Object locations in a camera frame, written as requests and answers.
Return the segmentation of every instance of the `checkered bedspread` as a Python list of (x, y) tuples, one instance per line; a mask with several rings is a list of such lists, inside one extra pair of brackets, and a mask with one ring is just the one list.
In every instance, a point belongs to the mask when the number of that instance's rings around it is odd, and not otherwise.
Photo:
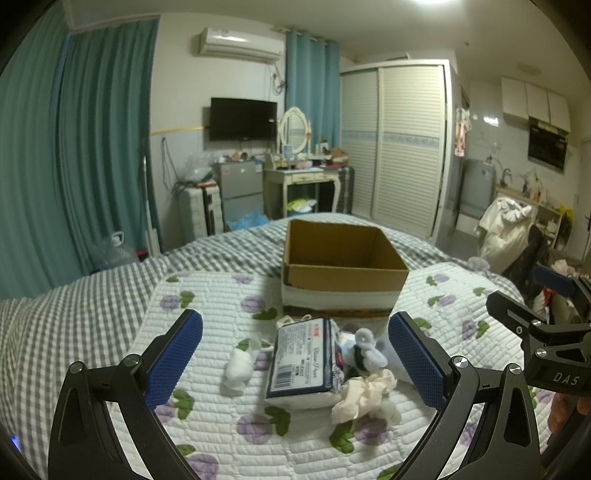
[[(374, 223), (338, 213), (309, 215), (318, 222)], [(142, 264), (77, 280), (36, 299), (0, 303), (0, 420), (20, 437), (23, 455), (47, 476), (51, 421), (67, 367), (117, 364), (135, 339), (158, 281), (184, 270), (244, 272), (279, 277), (288, 220), (212, 236)], [(448, 257), (424, 240), (382, 228), (413, 270)], [(507, 279), (487, 274), (500, 290), (521, 298)]]

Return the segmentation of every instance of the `black tv screen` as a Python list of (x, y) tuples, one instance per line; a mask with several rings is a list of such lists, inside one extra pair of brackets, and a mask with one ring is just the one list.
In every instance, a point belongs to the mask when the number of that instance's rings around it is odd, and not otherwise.
[(275, 140), (277, 103), (239, 98), (212, 98), (209, 139)]

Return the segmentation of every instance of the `white quilted mat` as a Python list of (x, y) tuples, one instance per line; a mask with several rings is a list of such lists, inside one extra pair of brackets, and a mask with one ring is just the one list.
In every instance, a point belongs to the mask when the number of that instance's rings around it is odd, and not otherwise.
[[(518, 337), (486, 312), (486, 296), (494, 290), (485, 278), (456, 265), (434, 265), (410, 272), (396, 310), (409, 312), (450, 356), (462, 354), (477, 367), (523, 365)], [(141, 353), (185, 307), (202, 314), (203, 339), (170, 401), (158, 407), (157, 414), (202, 480), (388, 479), (433, 418), (434, 410), (403, 382), (391, 396), (402, 423), (392, 427), (367, 418), (335, 426), (326, 408), (291, 412), (269, 408), (263, 401), (268, 352), (259, 356), (244, 395), (225, 396), (221, 381), (232, 349), (243, 345), (240, 342), (252, 332), (274, 341), (275, 322), (266, 320), (281, 316), (280, 281), (274, 278), (185, 272), (164, 279), (130, 352)], [(376, 335), (387, 325), (386, 319), (355, 323), (370, 327)], [(532, 390), (541, 445), (549, 436), (550, 400), (549, 392)], [(481, 411), (481, 406), (473, 409), (442, 475), (460, 465)], [(149, 477), (116, 406), (111, 415), (133, 469)]]

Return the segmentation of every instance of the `table leg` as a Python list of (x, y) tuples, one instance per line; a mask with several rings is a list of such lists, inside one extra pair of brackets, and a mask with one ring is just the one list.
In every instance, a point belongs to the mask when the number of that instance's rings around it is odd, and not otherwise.
[(283, 218), (287, 218), (287, 183), (283, 183)]
[(333, 209), (332, 212), (336, 213), (337, 205), (339, 204), (339, 195), (340, 195), (340, 180), (339, 176), (337, 175), (333, 180), (335, 183), (335, 196), (333, 197)]

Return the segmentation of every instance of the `air conditioner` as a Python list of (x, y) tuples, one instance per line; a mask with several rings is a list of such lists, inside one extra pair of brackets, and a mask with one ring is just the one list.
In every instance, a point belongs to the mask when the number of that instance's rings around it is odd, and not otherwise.
[(263, 63), (275, 63), (283, 51), (284, 42), (275, 38), (213, 28), (203, 30), (199, 44), (200, 54)]

